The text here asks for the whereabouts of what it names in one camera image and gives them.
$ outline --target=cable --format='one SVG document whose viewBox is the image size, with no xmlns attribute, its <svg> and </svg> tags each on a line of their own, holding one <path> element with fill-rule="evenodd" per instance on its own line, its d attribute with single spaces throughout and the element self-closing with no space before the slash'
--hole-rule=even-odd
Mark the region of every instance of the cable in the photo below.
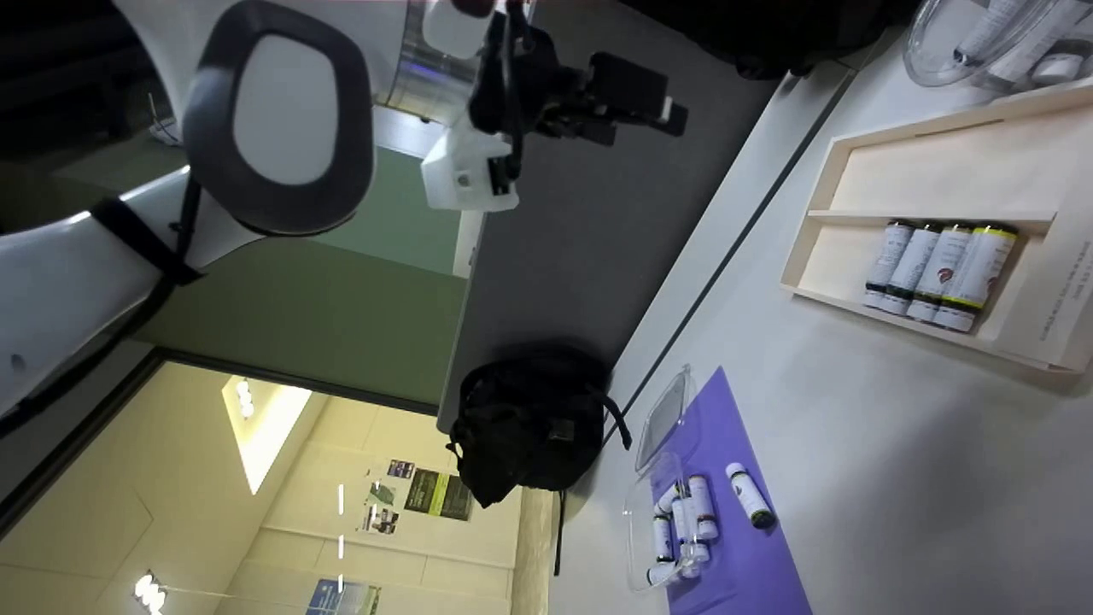
<svg viewBox="0 0 1093 615">
<path fill-rule="evenodd" d="M 183 198 L 181 198 L 177 244 L 175 244 L 177 259 L 183 259 L 183 251 L 193 242 L 198 210 L 202 210 L 202 185 L 193 175 L 186 175 Z M 0 418 L 0 439 L 7 439 L 27 420 L 41 418 L 51 404 L 70 392 L 123 337 L 143 326 L 166 305 L 169 295 L 175 295 L 175 281 L 161 276 L 158 285 L 145 295 L 145 299 L 137 305 L 134 314 L 123 323 L 117 323 L 95 353 L 82 355 L 70 369 L 66 369 L 44 390 L 32 392 L 9 414 Z"/>
</svg>

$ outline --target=light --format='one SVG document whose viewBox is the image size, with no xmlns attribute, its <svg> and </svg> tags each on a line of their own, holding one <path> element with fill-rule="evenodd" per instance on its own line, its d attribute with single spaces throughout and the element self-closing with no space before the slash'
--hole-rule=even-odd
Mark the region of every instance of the light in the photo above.
<svg viewBox="0 0 1093 615">
<path fill-rule="evenodd" d="M 239 418 L 251 418 L 251 390 L 245 380 L 235 380 Z"/>
<path fill-rule="evenodd" d="M 306 408 L 311 390 L 245 383 L 243 377 L 233 377 L 223 387 L 223 400 L 235 435 L 245 486 L 256 495 L 280 447 Z"/>
<path fill-rule="evenodd" d="M 150 615 L 164 615 L 166 591 L 161 586 L 161 582 L 158 582 L 152 575 L 141 575 L 141 578 L 137 578 L 134 597 L 137 597 Z"/>
</svg>

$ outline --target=wall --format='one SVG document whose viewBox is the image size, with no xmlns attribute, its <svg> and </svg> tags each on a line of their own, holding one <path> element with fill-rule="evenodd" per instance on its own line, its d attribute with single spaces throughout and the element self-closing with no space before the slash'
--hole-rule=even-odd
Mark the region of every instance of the wall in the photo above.
<svg viewBox="0 0 1093 615">
<path fill-rule="evenodd" d="M 223 615 L 305 610 L 317 578 L 382 584 L 382 615 L 510 615 L 522 493 L 472 522 L 402 511 L 395 535 L 362 534 L 364 486 L 390 459 L 455 470 L 435 420 L 330 400 L 288 477 Z"/>
<path fill-rule="evenodd" d="M 370 198 L 323 244 L 449 276 L 457 215 L 422 200 L 420 159 L 378 151 Z"/>
<path fill-rule="evenodd" d="M 463 283 L 317 242 L 259 242 L 216 263 L 145 340 L 344 392 L 436 404 Z"/>
<path fill-rule="evenodd" d="M 217 607 L 323 396 L 306 404 L 250 495 L 223 406 L 224 377 L 164 364 L 0 542 L 0 610 L 141 615 L 152 567 L 166 610 Z"/>
</svg>

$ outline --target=wooden frame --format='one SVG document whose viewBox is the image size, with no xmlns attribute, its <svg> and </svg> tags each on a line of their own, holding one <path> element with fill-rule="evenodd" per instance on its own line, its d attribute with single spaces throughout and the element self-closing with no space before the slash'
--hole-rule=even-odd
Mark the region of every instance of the wooden frame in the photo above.
<svg viewBox="0 0 1093 615">
<path fill-rule="evenodd" d="M 1093 83 L 832 139 L 782 283 L 807 299 L 1051 373 L 1093 355 Z M 1020 244 L 975 331 L 866 309 L 887 218 L 1008 221 Z"/>
</svg>

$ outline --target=ceiling light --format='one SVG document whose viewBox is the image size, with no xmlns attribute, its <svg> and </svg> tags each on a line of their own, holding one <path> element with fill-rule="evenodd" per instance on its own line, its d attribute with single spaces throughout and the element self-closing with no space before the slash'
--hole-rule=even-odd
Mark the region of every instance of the ceiling light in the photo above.
<svg viewBox="0 0 1093 615">
<path fill-rule="evenodd" d="M 164 615 L 166 591 L 164 591 L 164 584 L 161 584 L 152 575 L 137 578 L 134 597 L 137 597 L 150 615 Z"/>
</svg>

